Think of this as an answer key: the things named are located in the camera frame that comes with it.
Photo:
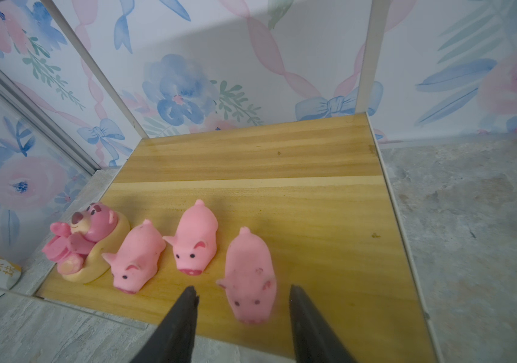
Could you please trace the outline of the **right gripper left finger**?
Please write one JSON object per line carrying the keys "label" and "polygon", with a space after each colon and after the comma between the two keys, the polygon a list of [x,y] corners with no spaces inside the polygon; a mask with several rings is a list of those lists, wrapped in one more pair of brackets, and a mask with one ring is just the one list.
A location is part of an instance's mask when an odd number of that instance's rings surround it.
{"label": "right gripper left finger", "polygon": [[189,363],[196,337],[199,297],[186,287],[131,363]]}

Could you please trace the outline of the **pink pig toy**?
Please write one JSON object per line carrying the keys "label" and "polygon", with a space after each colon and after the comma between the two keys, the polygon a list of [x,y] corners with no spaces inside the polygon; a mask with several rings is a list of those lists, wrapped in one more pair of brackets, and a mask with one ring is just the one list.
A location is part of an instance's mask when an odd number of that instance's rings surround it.
{"label": "pink pig toy", "polygon": [[225,276],[216,284],[225,291],[239,322],[266,322],[277,296],[277,279],[266,242],[249,228],[242,227],[228,246]]}
{"label": "pink pig toy", "polygon": [[123,293],[137,293],[157,272],[166,242],[152,221],[145,219],[133,228],[117,253],[103,253],[110,265],[114,288]]}
{"label": "pink pig toy", "polygon": [[176,266],[185,275],[201,275],[216,255],[219,222],[203,200],[187,209],[173,236],[163,236],[172,246]]}

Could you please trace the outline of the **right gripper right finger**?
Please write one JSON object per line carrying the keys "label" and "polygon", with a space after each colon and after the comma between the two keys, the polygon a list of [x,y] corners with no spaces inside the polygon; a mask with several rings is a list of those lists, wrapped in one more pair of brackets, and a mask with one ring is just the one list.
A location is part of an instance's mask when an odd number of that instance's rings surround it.
{"label": "right gripper right finger", "polygon": [[290,288],[289,307],[296,362],[357,363],[308,294],[298,285]]}

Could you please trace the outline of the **pink bear toy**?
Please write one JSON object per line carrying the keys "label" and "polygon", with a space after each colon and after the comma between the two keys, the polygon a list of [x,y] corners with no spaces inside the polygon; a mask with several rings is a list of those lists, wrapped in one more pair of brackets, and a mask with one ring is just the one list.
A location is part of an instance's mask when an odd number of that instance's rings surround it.
{"label": "pink bear toy", "polygon": [[54,236],[42,248],[44,255],[57,264],[64,280],[87,284],[99,278],[110,265],[104,253],[116,253],[130,231],[128,219],[101,202],[76,212],[71,222],[54,222]]}

